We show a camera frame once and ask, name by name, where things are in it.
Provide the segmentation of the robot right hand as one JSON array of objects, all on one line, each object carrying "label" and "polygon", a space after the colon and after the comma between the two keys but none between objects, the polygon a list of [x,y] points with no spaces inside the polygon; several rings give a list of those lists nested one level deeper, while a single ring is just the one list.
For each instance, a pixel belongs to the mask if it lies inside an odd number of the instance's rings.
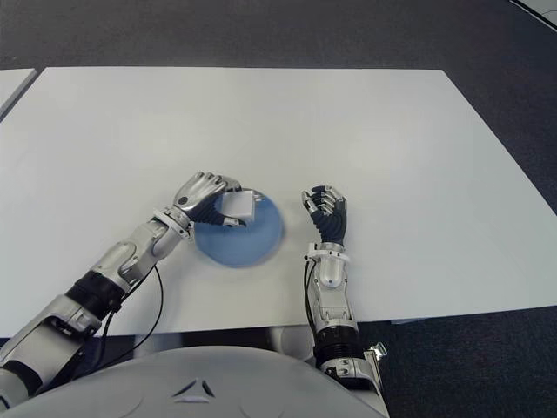
[{"label": "robot right hand", "polygon": [[301,201],[321,242],[343,246],[347,228],[346,197],[331,185],[317,185],[310,192],[303,191]]}]

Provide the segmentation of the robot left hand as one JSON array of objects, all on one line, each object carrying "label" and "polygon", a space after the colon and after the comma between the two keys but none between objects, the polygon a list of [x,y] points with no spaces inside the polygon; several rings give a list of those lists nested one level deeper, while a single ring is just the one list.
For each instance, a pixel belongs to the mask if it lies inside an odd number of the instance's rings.
[{"label": "robot left hand", "polygon": [[236,179],[211,172],[198,172],[178,190],[173,205],[193,223],[246,226],[243,220],[224,215],[215,206],[222,194],[241,190],[242,186]]}]

